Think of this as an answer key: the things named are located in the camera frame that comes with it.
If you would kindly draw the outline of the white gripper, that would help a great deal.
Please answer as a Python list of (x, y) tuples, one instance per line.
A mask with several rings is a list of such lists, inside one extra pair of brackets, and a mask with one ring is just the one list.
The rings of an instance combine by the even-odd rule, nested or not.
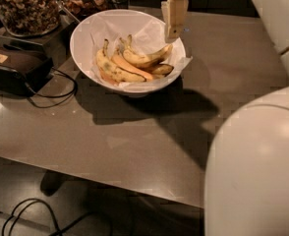
[(180, 36), (184, 28), (188, 6), (188, 0), (167, 0), (161, 3), (166, 42), (173, 42)]

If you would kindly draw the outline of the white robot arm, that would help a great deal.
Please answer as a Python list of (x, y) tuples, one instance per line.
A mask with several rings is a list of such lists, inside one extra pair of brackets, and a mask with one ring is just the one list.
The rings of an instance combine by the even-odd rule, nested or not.
[[(289, 0), (252, 0), (289, 77)], [(289, 86), (233, 113), (210, 147), (195, 236), (289, 236)]]

